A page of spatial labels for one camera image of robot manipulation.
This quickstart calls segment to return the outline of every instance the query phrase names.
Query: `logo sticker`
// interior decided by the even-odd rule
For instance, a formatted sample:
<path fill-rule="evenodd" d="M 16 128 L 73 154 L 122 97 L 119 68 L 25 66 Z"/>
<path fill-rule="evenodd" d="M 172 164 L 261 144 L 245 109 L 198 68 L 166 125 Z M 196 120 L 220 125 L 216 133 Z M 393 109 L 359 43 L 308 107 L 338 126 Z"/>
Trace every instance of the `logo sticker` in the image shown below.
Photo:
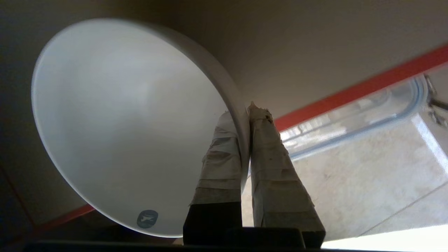
<path fill-rule="evenodd" d="M 141 228 L 150 228 L 154 226 L 159 214 L 154 210 L 142 211 L 137 218 L 137 225 Z"/>

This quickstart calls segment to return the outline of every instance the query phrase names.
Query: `metal bracket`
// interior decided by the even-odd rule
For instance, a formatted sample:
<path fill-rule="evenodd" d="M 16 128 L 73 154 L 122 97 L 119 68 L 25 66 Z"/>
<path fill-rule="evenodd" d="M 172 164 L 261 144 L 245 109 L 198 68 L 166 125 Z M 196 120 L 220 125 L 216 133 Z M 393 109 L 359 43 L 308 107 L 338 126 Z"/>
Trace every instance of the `metal bracket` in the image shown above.
<path fill-rule="evenodd" d="M 448 103 L 442 102 L 435 98 L 437 96 L 437 91 L 432 85 L 431 79 L 426 74 L 425 74 L 425 80 L 428 85 L 428 100 L 426 101 L 428 115 L 431 117 L 434 123 L 448 130 L 447 119 L 437 112 L 437 110 L 441 109 L 448 113 Z"/>

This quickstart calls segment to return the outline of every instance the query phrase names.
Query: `red stripe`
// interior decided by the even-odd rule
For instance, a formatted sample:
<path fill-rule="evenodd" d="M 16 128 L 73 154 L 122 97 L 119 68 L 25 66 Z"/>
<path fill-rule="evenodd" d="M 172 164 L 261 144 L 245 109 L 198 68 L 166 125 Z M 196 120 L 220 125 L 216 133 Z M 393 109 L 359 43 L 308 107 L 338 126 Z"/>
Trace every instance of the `red stripe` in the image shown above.
<path fill-rule="evenodd" d="M 93 207 L 91 207 L 90 205 L 86 204 L 72 212 L 69 212 L 67 214 L 64 214 L 52 221 L 49 221 L 47 223 L 44 223 L 42 225 L 36 226 L 33 231 L 31 231 L 30 233 L 27 234 L 23 234 L 20 235 L 16 238 L 13 238 L 12 240 L 8 241 L 6 243 L 6 246 L 14 246 L 16 244 L 26 244 L 27 242 L 29 242 L 32 239 L 35 239 L 37 237 L 39 237 L 40 235 L 42 235 L 43 233 L 47 232 L 48 230 L 55 228 L 61 224 L 64 224 L 66 222 L 69 222 L 73 219 L 76 219 L 77 217 L 80 217 L 86 213 L 92 212 L 94 210 Z"/>
<path fill-rule="evenodd" d="M 22 199 L 20 198 L 19 194 L 17 193 L 16 189 L 14 188 L 13 183 L 9 179 L 8 174 L 3 169 L 2 166 L 0 166 L 0 171 L 3 173 L 3 176 L 4 176 L 5 180 L 6 180 L 6 182 L 9 184 L 9 187 L 11 187 L 11 190 L 13 191 L 14 196 L 16 196 L 17 201 L 19 202 L 20 206 L 22 207 L 23 212 L 25 213 L 26 217 L 30 221 L 31 225 L 33 226 L 33 228 L 36 227 L 36 224 L 34 223 L 33 219 L 31 218 L 30 213 L 26 209 L 25 204 L 23 203 Z"/>
<path fill-rule="evenodd" d="M 275 125 L 278 131 L 286 130 L 303 121 L 312 119 L 446 62 L 448 62 L 448 44 L 344 91 L 277 118 Z"/>

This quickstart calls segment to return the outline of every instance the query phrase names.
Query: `floor tile line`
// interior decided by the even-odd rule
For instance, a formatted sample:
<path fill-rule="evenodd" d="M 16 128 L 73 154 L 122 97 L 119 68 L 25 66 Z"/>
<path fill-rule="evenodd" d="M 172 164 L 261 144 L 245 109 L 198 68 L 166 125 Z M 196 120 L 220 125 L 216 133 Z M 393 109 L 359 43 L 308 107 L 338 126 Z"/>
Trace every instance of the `floor tile line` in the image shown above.
<path fill-rule="evenodd" d="M 442 187 L 444 187 L 444 186 L 446 186 L 446 185 L 448 185 L 448 181 L 446 181 L 446 182 L 444 182 L 443 184 L 441 184 L 440 186 L 434 188 L 434 190 L 432 190 L 432 191 L 426 193 L 426 194 L 423 195 L 422 197 L 416 199 L 414 202 L 410 203 L 409 205 L 407 205 L 407 206 L 403 207 L 402 209 L 398 210 L 397 212 L 395 212 L 395 213 L 392 214 L 391 216 L 387 217 L 386 219 L 382 220 L 380 223 L 376 224 L 375 226 L 373 226 L 373 227 L 369 228 L 368 230 L 362 232 L 362 233 L 361 233 L 360 235 L 358 235 L 357 237 L 363 236 L 364 234 L 368 233 L 370 230 L 372 230 L 372 229 L 378 227 L 379 225 L 385 223 L 386 221 L 388 221 L 388 220 L 391 219 L 392 217 L 394 217 L 394 216 L 398 215 L 399 213 L 405 211 L 407 208 L 413 206 L 413 205 L 416 204 L 417 202 L 419 202 L 419 201 L 421 201 L 422 199 L 428 197 L 429 195 L 431 195 L 432 193 L 438 191 L 440 188 L 442 188 Z"/>

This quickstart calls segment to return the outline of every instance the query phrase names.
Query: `concrete floor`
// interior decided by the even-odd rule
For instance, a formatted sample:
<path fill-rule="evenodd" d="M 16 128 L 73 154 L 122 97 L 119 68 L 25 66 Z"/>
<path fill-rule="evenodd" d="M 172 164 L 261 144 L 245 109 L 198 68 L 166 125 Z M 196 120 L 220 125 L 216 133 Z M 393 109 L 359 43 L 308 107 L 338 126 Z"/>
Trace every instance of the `concrete floor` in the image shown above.
<path fill-rule="evenodd" d="M 326 240 L 448 223 L 448 160 L 419 115 L 293 165 Z M 252 226 L 248 182 L 243 223 Z"/>

